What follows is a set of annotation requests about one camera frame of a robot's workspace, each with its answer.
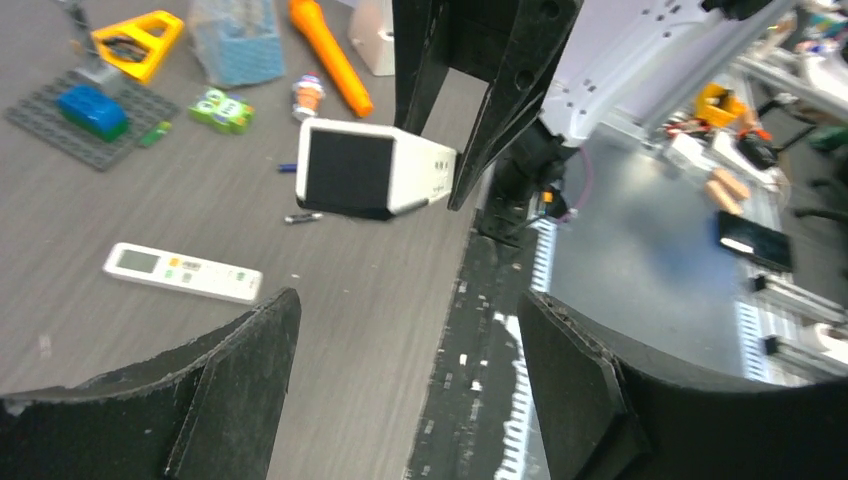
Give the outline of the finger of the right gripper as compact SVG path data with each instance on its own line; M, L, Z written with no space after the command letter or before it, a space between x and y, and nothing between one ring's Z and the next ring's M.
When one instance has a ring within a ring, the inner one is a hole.
M458 3L394 0L394 125L419 135L451 66L452 21Z
M495 156L538 117L580 1L519 1L494 79L458 159L448 208L459 210Z

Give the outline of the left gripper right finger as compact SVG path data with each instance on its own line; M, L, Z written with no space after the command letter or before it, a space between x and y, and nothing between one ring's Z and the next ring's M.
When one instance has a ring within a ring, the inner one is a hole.
M694 365L536 292L518 320L555 479L843 479L847 382Z

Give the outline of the slim white remote control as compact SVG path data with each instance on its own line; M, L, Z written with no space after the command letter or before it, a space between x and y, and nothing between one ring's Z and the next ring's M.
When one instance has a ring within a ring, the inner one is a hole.
M458 152L393 126L309 118L300 126L300 207L388 221L448 197Z

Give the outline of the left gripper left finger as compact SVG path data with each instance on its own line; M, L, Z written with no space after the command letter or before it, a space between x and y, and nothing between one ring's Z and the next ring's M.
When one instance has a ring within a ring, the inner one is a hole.
M301 318L285 288L230 323L73 388L1 399L5 479L263 479Z

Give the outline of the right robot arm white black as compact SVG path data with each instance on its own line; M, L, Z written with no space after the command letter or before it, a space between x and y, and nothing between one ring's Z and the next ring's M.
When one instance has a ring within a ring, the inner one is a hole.
M482 235L520 245L519 213L564 171L596 126L656 71L701 39L718 45L680 85L689 95L786 1L395 1L395 119L420 133L458 70L487 90L456 157L448 206L494 173Z

